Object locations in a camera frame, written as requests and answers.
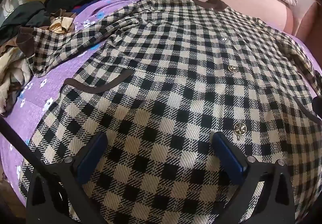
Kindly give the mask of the black garment pile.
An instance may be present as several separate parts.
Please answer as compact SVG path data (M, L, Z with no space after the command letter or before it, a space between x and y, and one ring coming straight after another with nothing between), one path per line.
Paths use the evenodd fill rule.
M71 12L74 7L94 0L45 0L19 5L1 25L1 45L17 36L20 27L43 27L50 25L50 15L60 9Z

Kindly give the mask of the beige brown clothes pile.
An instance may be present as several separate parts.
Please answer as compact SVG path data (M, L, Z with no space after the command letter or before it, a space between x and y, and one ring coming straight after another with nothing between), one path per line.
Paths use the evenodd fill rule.
M49 21L38 27L57 34L66 34L74 30L75 13L60 9L50 14ZM17 37L1 45L1 115L13 108L18 95L32 78L25 54L19 48Z

